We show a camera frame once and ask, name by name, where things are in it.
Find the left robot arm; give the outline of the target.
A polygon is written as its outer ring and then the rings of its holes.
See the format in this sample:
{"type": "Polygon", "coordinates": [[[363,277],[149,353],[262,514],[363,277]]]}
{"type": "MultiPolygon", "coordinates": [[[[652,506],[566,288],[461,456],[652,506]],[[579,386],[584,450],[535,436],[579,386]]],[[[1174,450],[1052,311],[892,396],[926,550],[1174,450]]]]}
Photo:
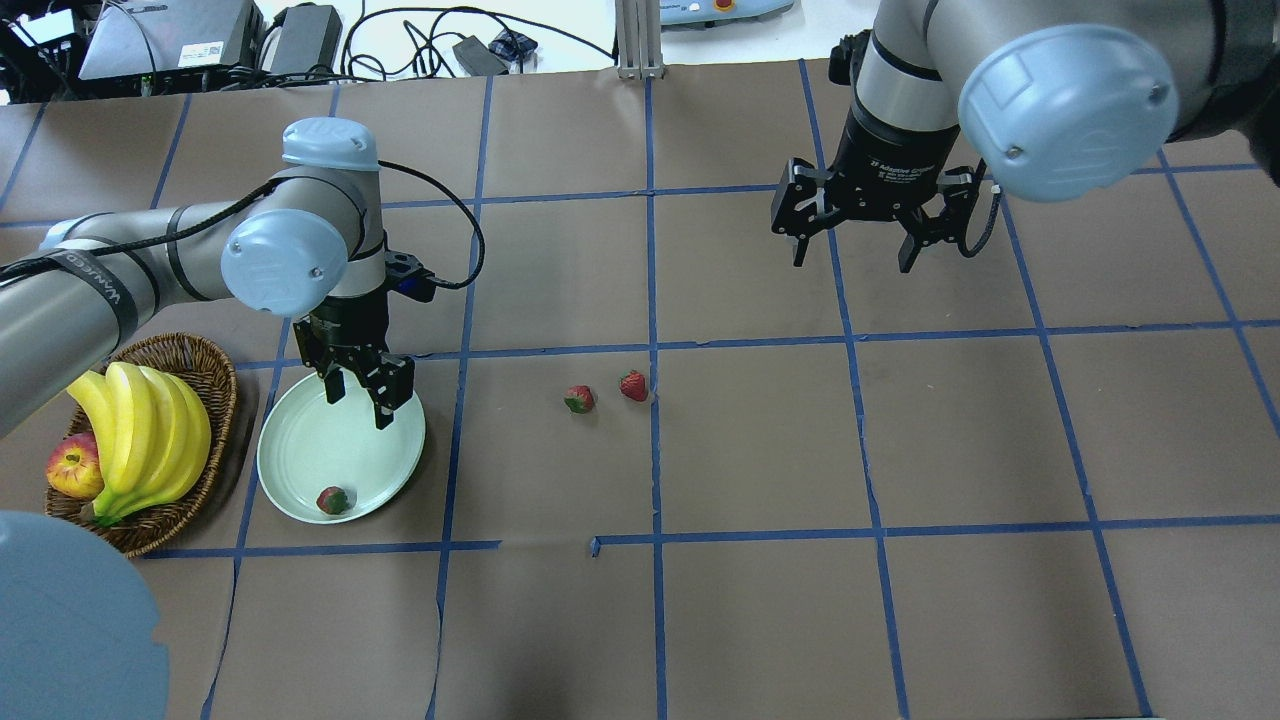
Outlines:
{"type": "MultiPolygon", "coordinates": [[[[316,117],[283,133],[285,168],[234,202],[86,215],[3,269],[3,432],[96,368],[161,310],[236,299],[300,324],[340,400],[352,375],[378,428],[412,396],[387,348],[394,260],[372,132],[316,117]]],[[[143,578],[73,523],[3,514],[3,716],[160,719],[169,656],[143,578]]]]}

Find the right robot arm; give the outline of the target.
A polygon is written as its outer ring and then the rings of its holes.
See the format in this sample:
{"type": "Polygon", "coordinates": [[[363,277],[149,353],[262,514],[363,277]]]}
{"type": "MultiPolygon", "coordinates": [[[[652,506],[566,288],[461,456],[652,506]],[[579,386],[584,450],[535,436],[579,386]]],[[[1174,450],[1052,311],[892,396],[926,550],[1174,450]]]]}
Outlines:
{"type": "Polygon", "coordinates": [[[1061,202],[1229,129],[1277,178],[1275,1],[882,1],[828,77],[850,91],[835,158],[790,160],[771,205],[795,266],[844,222],[899,223],[904,273],[936,243],[973,258],[986,177],[1061,202]]]}

